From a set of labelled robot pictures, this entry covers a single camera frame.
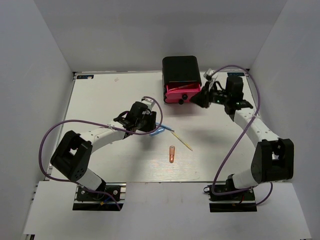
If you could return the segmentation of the orange highlighter pen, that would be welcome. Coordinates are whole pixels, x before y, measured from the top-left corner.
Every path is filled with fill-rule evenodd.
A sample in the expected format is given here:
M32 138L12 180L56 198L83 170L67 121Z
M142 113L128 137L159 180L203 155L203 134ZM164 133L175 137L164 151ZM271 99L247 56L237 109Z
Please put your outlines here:
M185 89L185 88L193 88L194 86L195 86L195 84L192 83L192 84L186 84L186 85L181 85L181 86L177 86L177 87L179 87L179 90L180 90L180 89Z

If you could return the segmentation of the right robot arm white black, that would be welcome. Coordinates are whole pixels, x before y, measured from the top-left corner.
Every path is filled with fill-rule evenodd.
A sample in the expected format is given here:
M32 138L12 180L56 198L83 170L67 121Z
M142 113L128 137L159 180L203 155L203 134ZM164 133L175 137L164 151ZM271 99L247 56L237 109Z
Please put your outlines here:
M224 106L225 113L242 128L241 136L248 136L255 146L250 168L231 174L225 181L223 190L215 186L211 192L215 196L228 196L236 200L252 187L262 183L290 180L294 175L294 143L289 138L280 138L258 118L256 109L244 99L243 79L231 75L226 79L224 89L219 90L219 81L207 81L190 102L208 108L210 104Z

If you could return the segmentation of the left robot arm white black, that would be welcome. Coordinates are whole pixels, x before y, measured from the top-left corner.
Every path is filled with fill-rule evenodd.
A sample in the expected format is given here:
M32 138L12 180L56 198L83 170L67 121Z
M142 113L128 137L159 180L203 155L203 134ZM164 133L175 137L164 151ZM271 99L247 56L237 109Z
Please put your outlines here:
M64 134L53 153L50 163L69 181L88 189L94 199L105 196L106 182L89 169L91 155L100 148L121 141L137 131L149 133L156 129L155 101L143 98L136 101L129 111L115 117L106 127L83 133L73 130Z

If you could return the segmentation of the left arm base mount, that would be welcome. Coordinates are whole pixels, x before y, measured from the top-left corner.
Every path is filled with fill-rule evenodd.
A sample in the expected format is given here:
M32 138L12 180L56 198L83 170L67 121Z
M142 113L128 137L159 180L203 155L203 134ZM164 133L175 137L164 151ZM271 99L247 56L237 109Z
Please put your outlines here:
M93 193L83 186L76 188L73 211L117 212L125 203L126 183L107 183L100 191Z

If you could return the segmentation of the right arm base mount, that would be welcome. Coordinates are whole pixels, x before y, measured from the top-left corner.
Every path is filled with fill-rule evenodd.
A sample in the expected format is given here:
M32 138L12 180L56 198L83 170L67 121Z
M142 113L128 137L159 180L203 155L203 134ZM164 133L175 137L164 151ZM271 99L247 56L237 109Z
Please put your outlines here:
M211 213L248 213L256 212L256 198L253 190L228 195L214 195L212 186L207 185L203 192L208 194Z

